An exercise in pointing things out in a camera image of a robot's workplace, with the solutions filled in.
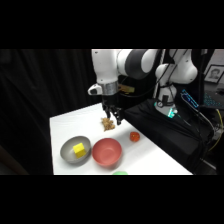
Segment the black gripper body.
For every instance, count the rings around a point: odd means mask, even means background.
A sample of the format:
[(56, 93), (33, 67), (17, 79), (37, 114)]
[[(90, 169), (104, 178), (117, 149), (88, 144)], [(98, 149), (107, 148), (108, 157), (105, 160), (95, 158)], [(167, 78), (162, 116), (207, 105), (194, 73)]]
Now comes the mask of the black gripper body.
[(119, 100), (119, 95), (103, 95), (102, 96), (102, 107), (104, 110), (104, 106), (108, 106), (111, 111), (111, 115), (114, 115), (115, 112), (119, 112), (120, 116), (122, 116), (122, 107)]

